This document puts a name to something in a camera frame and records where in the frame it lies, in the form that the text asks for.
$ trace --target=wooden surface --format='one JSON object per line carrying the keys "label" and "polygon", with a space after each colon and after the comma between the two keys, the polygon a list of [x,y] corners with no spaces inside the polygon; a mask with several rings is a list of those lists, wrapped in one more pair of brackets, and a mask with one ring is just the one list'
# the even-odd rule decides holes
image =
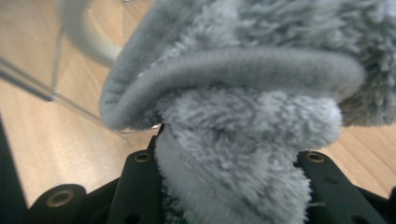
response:
{"label": "wooden surface", "polygon": [[[11,2],[0,0],[3,5]],[[33,2],[45,2],[42,7],[53,7],[47,4],[48,1]],[[116,43],[122,43],[132,32],[150,4],[146,2],[120,12],[120,5],[110,4],[118,2],[95,2],[105,3],[92,6],[94,10],[89,20]],[[128,19],[127,28],[122,27],[125,23],[120,22],[125,18]],[[0,33],[0,46],[10,41],[15,41],[11,46],[17,46],[21,40]],[[22,58],[17,65],[34,66],[40,57],[48,60],[46,50],[50,49],[43,50],[40,53],[29,52],[29,57],[35,59],[29,61]],[[18,60],[15,55],[16,52],[10,57]],[[62,57],[58,86],[61,94],[97,113],[97,101],[107,69],[76,52],[67,42],[64,43]],[[44,69],[40,66],[33,71],[37,73],[39,69]],[[0,81],[0,113],[28,204],[32,204],[47,189],[60,184],[80,184],[88,191],[99,188],[117,178],[127,155],[146,148],[154,134],[136,133],[127,139],[120,138],[78,113],[57,103],[44,103],[4,81]],[[344,129],[339,140],[323,151],[360,187],[387,197],[390,189],[396,186],[396,126]]]}

